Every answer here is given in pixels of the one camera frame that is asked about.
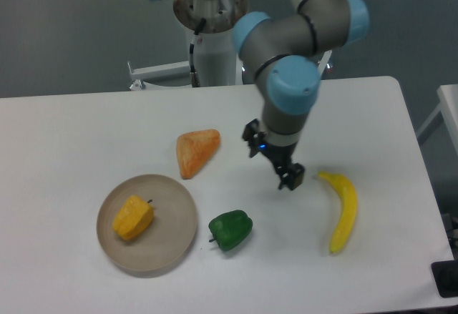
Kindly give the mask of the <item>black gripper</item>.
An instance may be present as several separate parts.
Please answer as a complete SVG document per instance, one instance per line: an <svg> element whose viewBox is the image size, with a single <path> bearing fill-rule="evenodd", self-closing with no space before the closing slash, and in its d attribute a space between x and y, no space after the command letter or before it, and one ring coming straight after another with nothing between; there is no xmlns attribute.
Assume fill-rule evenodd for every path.
<svg viewBox="0 0 458 314"><path fill-rule="evenodd" d="M305 167L292 161L292 155L298 143L297 134L283 135L273 131L262 131L260 121L253 119L245 126L242 139L250 150L249 158L261 152L271 161L280 177L279 190L284 187L295 190L302 184Z"/></svg>

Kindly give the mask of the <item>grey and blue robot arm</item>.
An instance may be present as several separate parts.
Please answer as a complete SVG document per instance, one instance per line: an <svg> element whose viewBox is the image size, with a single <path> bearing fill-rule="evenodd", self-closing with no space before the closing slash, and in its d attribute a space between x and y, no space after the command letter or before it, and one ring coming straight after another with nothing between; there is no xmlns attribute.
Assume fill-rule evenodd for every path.
<svg viewBox="0 0 458 314"><path fill-rule="evenodd" d="M175 16L192 32L188 55L193 87L203 83L196 64L198 39L229 31L238 55L264 100L260 119L249 122L243 139L250 154L273 165L280 187L296 189L305 169L292 155L318 96L321 72L311 57L364 38L369 13L363 0L291 0L292 16L245 13L242 0L174 0Z"/></svg>

